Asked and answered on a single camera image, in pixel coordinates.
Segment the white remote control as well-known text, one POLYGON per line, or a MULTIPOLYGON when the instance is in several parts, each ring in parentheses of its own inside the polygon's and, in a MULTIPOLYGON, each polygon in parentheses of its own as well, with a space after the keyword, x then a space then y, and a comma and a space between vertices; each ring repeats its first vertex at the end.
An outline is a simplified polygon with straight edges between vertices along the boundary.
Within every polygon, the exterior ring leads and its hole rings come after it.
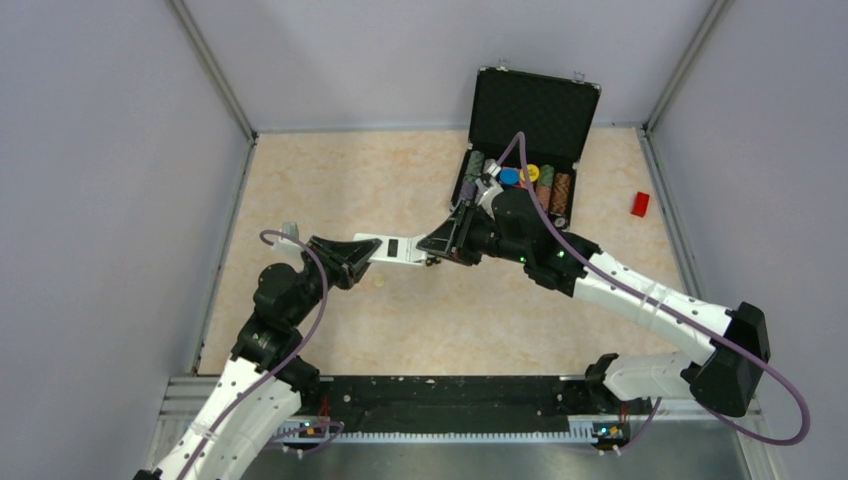
POLYGON ((380 241, 379 247, 369 258, 370 263, 384 263, 412 267, 423 267, 427 261, 428 254, 417 247, 418 242, 423 238, 423 235, 414 237, 398 237, 371 233, 356 233, 353 236, 354 241, 380 241))

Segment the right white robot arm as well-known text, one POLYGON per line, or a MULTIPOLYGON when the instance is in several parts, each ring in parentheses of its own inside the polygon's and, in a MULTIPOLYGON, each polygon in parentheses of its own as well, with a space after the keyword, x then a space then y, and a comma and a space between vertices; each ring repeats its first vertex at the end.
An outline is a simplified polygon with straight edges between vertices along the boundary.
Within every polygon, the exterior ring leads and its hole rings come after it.
POLYGON ((652 281, 596 243, 549 229, 530 194, 499 193, 489 208, 463 201, 417 243, 427 254, 472 266, 485 256, 522 264, 537 285, 616 312, 676 346, 671 354, 607 354, 591 365, 586 397, 612 412, 640 397, 693 399, 731 417, 745 415, 771 356, 764 312, 687 296, 652 281))

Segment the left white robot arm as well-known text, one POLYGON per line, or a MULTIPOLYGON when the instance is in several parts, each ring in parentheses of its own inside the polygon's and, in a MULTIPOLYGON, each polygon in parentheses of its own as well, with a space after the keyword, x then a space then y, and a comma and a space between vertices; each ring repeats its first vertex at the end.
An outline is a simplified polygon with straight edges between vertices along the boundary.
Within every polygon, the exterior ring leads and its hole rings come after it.
POLYGON ((286 420, 319 404, 320 372, 300 356, 317 328, 298 327, 324 314, 331 289, 362 279, 382 242, 276 235, 300 255, 301 269, 274 263, 259 274, 252 314, 212 393, 170 452, 136 478, 239 479, 286 420))

